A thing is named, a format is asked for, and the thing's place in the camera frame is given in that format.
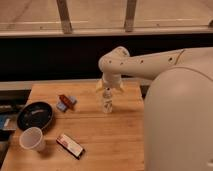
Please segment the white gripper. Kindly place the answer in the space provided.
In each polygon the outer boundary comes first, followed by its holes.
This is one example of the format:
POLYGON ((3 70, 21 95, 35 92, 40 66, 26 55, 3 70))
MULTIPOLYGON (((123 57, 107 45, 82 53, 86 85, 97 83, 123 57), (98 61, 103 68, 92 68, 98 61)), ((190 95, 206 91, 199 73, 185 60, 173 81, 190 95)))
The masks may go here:
POLYGON ((120 92, 124 92, 124 86, 120 75, 104 74, 102 81, 98 81, 96 85, 96 92, 102 91, 106 88, 116 88, 120 92))

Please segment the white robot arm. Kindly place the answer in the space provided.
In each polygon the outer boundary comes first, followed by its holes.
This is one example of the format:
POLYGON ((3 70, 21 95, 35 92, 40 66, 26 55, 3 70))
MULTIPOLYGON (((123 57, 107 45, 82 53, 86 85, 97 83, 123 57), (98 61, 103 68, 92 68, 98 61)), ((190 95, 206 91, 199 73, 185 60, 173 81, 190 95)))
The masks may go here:
POLYGON ((123 75, 151 81, 144 100, 144 170, 213 171, 213 47, 132 56, 119 46, 98 61, 97 88, 123 75))

